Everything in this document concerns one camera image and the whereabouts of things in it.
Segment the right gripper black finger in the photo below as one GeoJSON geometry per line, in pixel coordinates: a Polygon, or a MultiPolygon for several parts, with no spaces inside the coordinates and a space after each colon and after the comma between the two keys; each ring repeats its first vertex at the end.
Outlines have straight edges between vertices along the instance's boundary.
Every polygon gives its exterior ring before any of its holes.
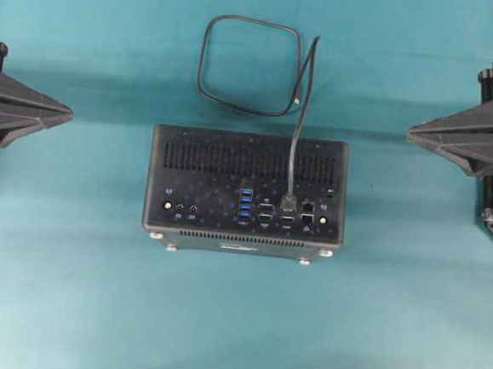
{"type": "Polygon", "coordinates": [[[466,176],[493,176],[493,146],[450,146],[411,135],[407,140],[456,164],[466,176]]]}
{"type": "Polygon", "coordinates": [[[454,113],[448,117],[437,118],[408,129],[408,138],[416,139],[425,134],[436,133],[492,133],[493,101],[487,101],[468,110],[454,113]]]}

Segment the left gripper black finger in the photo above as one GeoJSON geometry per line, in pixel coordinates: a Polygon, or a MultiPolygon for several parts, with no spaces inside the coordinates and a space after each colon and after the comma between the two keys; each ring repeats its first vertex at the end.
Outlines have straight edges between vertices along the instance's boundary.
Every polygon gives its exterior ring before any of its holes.
{"type": "Polygon", "coordinates": [[[0,71],[0,103],[73,115],[71,108],[0,71]]]}
{"type": "Polygon", "coordinates": [[[0,105],[0,148],[9,146],[19,138],[72,120],[72,112],[0,105]]]}

